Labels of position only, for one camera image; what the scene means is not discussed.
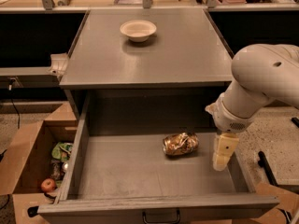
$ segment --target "cabinet top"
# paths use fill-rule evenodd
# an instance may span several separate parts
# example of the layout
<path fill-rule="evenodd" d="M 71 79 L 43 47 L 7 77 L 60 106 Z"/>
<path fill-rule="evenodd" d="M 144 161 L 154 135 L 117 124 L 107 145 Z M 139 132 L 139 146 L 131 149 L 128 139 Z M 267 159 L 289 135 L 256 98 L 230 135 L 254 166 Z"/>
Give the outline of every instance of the cabinet top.
<path fill-rule="evenodd" d="M 130 20 L 157 31 L 142 43 L 121 34 Z M 61 81 L 65 89 L 164 88 L 230 81 L 231 57 L 206 13 L 189 8 L 92 9 Z"/>

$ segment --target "green object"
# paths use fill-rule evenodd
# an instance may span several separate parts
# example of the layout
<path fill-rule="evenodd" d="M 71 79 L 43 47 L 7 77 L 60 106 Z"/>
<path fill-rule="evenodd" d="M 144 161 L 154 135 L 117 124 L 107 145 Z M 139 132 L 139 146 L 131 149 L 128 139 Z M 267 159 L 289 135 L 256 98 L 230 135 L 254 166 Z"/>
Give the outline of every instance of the green object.
<path fill-rule="evenodd" d="M 62 158 L 62 151 L 59 147 L 59 144 L 58 143 L 55 148 L 52 150 L 52 157 L 55 159 L 55 160 L 60 160 Z"/>
<path fill-rule="evenodd" d="M 63 180 L 57 180 L 55 181 L 55 183 L 56 183 L 56 187 L 59 188 L 62 185 Z"/>
<path fill-rule="evenodd" d="M 71 155 L 73 144 L 58 142 L 55 148 L 52 150 L 52 157 L 55 160 L 62 162 L 68 161 Z"/>

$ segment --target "box flap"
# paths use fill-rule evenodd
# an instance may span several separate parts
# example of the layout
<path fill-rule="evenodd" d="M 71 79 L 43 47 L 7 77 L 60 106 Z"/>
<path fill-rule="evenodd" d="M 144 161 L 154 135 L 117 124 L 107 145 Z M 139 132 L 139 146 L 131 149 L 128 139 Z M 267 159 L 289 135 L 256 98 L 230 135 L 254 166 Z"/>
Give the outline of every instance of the box flap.
<path fill-rule="evenodd" d="M 234 219 L 232 221 L 232 224 L 260 224 L 260 223 L 251 219 Z"/>
<path fill-rule="evenodd" d="M 13 205 L 17 224 L 49 224 L 41 215 L 29 217 L 28 208 L 39 206 L 41 204 L 52 203 L 52 200 L 46 198 L 43 193 L 34 194 L 14 194 Z"/>
<path fill-rule="evenodd" d="M 42 126 L 43 121 L 40 121 L 23 125 L 16 132 L 0 162 L 0 176 L 3 177 L 0 195 L 13 193 Z"/>
<path fill-rule="evenodd" d="M 201 220 L 193 221 L 190 224 L 232 224 L 232 220 Z"/>
<path fill-rule="evenodd" d="M 46 126 L 77 127 L 78 121 L 69 103 L 64 103 L 45 118 Z"/>
<path fill-rule="evenodd" d="M 286 218 L 279 209 L 290 212 L 293 216 L 299 206 L 299 195 L 285 189 L 281 189 L 266 183 L 260 183 L 256 187 L 256 192 L 260 195 L 277 196 L 280 204 L 260 218 L 253 219 L 262 224 L 286 223 Z"/>

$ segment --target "yellow object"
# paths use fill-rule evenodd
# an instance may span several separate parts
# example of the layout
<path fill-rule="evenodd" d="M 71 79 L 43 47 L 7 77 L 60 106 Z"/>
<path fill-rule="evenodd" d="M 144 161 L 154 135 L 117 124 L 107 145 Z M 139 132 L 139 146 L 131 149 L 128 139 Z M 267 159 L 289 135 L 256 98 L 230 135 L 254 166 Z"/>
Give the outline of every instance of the yellow object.
<path fill-rule="evenodd" d="M 238 143 L 239 138 L 235 133 L 216 135 L 213 154 L 213 167 L 215 170 L 222 171 L 226 168 Z"/>

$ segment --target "drawer handle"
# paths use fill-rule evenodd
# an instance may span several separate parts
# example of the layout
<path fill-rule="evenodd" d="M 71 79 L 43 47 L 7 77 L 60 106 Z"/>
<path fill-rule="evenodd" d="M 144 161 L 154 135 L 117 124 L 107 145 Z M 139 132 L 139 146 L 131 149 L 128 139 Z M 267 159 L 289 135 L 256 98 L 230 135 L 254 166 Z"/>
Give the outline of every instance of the drawer handle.
<path fill-rule="evenodd" d="M 143 222 L 145 224 L 179 224 L 180 222 L 180 213 L 179 210 L 177 210 L 177 219 L 175 221 L 169 221 L 169 222 L 148 222 L 147 221 L 147 215 L 146 212 L 142 213 Z"/>

